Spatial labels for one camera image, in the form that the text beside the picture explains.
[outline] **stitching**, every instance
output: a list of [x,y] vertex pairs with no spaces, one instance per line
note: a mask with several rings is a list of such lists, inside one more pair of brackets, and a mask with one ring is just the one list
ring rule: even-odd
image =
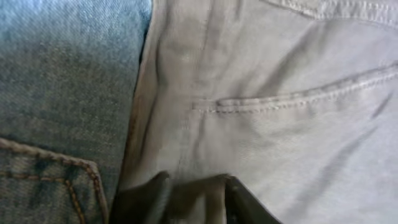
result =
[[68,192],[72,198],[72,204],[75,207],[75,210],[79,216],[80,223],[85,224],[86,220],[83,215],[83,212],[81,211],[81,207],[79,204],[79,201],[76,197],[75,190],[73,189],[73,186],[71,182],[67,179],[64,178],[55,178],[55,177],[39,177],[37,175],[27,175],[27,174],[12,174],[10,172],[4,172],[0,171],[0,176],[3,177],[8,177],[8,178],[14,178],[14,179],[27,179],[27,180],[39,180],[39,181],[47,181],[47,182],[58,182],[61,184],[65,184],[66,188],[68,189]]
[[[386,73],[386,71],[382,71],[380,69],[373,71],[373,73],[375,73],[375,72]],[[278,102],[283,102],[283,101],[288,101],[288,100],[299,100],[299,99],[306,99],[306,98],[322,98],[322,97],[327,97],[330,94],[337,94],[337,93],[341,93],[344,91],[348,91],[350,89],[371,87],[372,85],[377,85],[378,82],[383,82],[385,79],[391,80],[394,78],[398,78],[398,77],[396,77],[396,76],[398,76],[398,73],[390,72],[387,74],[388,75],[381,75],[381,76],[379,75],[379,77],[377,77],[377,78],[372,78],[374,76],[372,74],[371,74],[371,77],[369,75],[362,75],[360,77],[349,78],[349,79],[337,81],[334,83],[329,83],[325,86],[321,86],[318,88],[312,88],[309,90],[295,91],[290,94],[286,93],[286,94],[279,95],[279,96],[270,96],[268,98],[256,98],[255,99],[257,101],[256,103],[245,103],[244,106],[255,105],[255,104],[264,105],[266,103],[273,103],[273,102],[278,103]]]
[[[341,12],[337,14],[328,14],[328,13],[322,13],[319,12],[317,9],[312,8],[310,6],[306,6],[304,4],[299,4],[297,2],[293,2],[292,0],[285,0],[285,1],[280,1],[279,3],[276,2],[270,2],[271,4],[281,4],[282,6],[289,7],[293,10],[296,10],[298,12],[301,12],[305,15],[308,15],[310,17],[314,17],[315,19],[318,20],[323,20],[323,19],[359,19],[359,20],[364,20],[364,21],[369,21],[369,22],[378,22],[381,24],[385,24],[387,26],[391,26],[393,28],[397,28],[396,20],[393,20],[391,18],[388,18],[387,16],[379,16],[379,17],[368,17],[368,16],[363,16],[362,14],[353,16],[347,16],[342,14]],[[379,4],[376,2],[367,2],[367,1],[332,1],[329,2],[329,5],[332,7],[353,7],[355,5],[359,5],[361,7],[364,7],[365,9],[375,9],[380,13],[389,13],[389,12],[394,12],[398,11],[398,8],[394,6],[389,6],[386,4]]]
[[281,104],[281,105],[268,106],[268,107],[260,108],[260,109],[225,110],[227,107],[235,107],[235,106],[225,106],[225,108],[222,108],[222,106],[221,106],[221,108],[217,108],[217,106],[216,106],[215,109],[207,109],[207,110],[194,109],[194,110],[197,110],[201,113],[262,113],[262,112],[266,112],[266,111],[298,108],[301,106],[316,104],[316,103],[325,102],[328,100],[335,100],[341,96],[349,95],[349,94],[352,94],[352,93],[360,91],[360,90],[365,90],[368,88],[372,88],[374,86],[385,84],[387,81],[393,80],[396,78],[398,78],[398,74],[394,74],[393,76],[386,77],[386,78],[381,78],[381,79],[375,80],[373,82],[367,83],[365,85],[355,86],[355,87],[352,87],[349,89],[341,90],[341,91],[332,93],[328,96],[321,96],[321,97],[318,97],[318,98],[315,98],[312,100],[303,100],[303,101],[299,101],[299,102],[295,102],[295,103],[285,103],[285,104]]
[[27,155],[30,155],[30,156],[35,156],[35,157],[38,157],[40,159],[50,159],[50,160],[53,160],[53,161],[61,162],[62,164],[74,165],[74,166],[78,166],[78,167],[83,168],[87,172],[88,176],[90,177],[90,179],[94,183],[96,199],[99,202],[99,206],[101,207],[101,214],[102,214],[102,218],[103,218],[103,223],[106,223],[106,212],[105,212],[106,209],[105,209],[105,205],[104,205],[103,199],[100,196],[101,195],[100,183],[98,181],[98,177],[95,175],[95,173],[91,169],[90,165],[85,164],[82,161],[75,162],[75,161],[71,161],[69,159],[65,159],[65,158],[62,158],[62,157],[56,158],[54,155],[51,155],[50,153],[43,155],[40,152],[32,152],[32,151],[37,151],[37,150],[42,150],[42,149],[39,149],[39,148],[33,147],[33,146],[28,146],[28,145],[25,145],[25,144],[19,144],[19,143],[16,143],[14,141],[10,141],[10,140],[3,139],[3,138],[0,138],[0,148],[9,149],[9,150],[12,150],[14,152],[21,153],[21,154],[27,154]]

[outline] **black object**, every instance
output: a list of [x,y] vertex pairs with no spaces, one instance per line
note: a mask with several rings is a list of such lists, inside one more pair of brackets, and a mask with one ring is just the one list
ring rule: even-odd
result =
[[[225,182],[227,224],[281,224],[236,177],[220,175],[214,178]],[[169,223],[165,211],[170,203],[171,193],[170,176],[161,172],[148,183],[118,194],[109,223]]]
[[225,207],[227,224],[281,224],[236,177],[226,181]]

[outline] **orange stitching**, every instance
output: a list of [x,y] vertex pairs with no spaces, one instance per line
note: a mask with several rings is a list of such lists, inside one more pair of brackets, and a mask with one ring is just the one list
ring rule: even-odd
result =
[[85,217],[83,215],[83,212],[81,211],[81,207],[79,204],[79,201],[76,197],[75,190],[73,189],[72,184],[70,183],[69,180],[66,180],[64,178],[54,178],[54,177],[39,177],[37,175],[26,175],[26,174],[12,174],[10,172],[4,172],[0,171],[0,176],[3,177],[8,177],[8,178],[15,178],[15,179],[27,179],[27,180],[41,180],[41,181],[48,181],[48,182],[58,182],[61,184],[65,184],[67,187],[69,194],[72,198],[72,204],[75,207],[75,210],[79,216],[80,223],[81,224],[86,224]]
[[24,145],[24,144],[19,144],[14,141],[6,140],[3,138],[0,138],[0,148],[10,149],[17,153],[28,154],[30,156],[37,156],[41,159],[51,159],[53,161],[61,162],[62,164],[74,165],[74,166],[79,166],[81,168],[84,168],[84,170],[87,172],[88,176],[94,183],[96,199],[99,202],[99,206],[101,207],[103,223],[106,223],[106,212],[105,212],[106,209],[105,209],[105,204],[104,204],[103,198],[101,197],[100,183],[98,181],[97,176],[95,175],[95,173],[93,172],[93,170],[91,169],[91,167],[88,164],[85,164],[82,161],[75,162],[75,161],[71,161],[71,160],[64,159],[64,158],[55,158],[52,155],[48,155],[48,154],[43,155],[43,154],[40,154],[39,152],[30,152],[29,150],[36,151],[36,150],[42,150],[42,149]]

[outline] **jeans pocket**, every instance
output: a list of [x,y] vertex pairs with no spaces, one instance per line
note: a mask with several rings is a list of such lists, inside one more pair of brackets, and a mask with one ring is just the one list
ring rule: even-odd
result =
[[0,138],[0,223],[105,223],[97,165]]

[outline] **back pocket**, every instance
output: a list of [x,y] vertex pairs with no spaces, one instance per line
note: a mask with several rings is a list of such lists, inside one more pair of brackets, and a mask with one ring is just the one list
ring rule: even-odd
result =
[[105,223],[94,162],[0,138],[0,223]]
[[350,77],[277,97],[196,102],[185,168],[196,178],[237,176],[286,223],[342,214],[357,222],[353,210],[374,204],[373,217],[391,217],[398,66]]

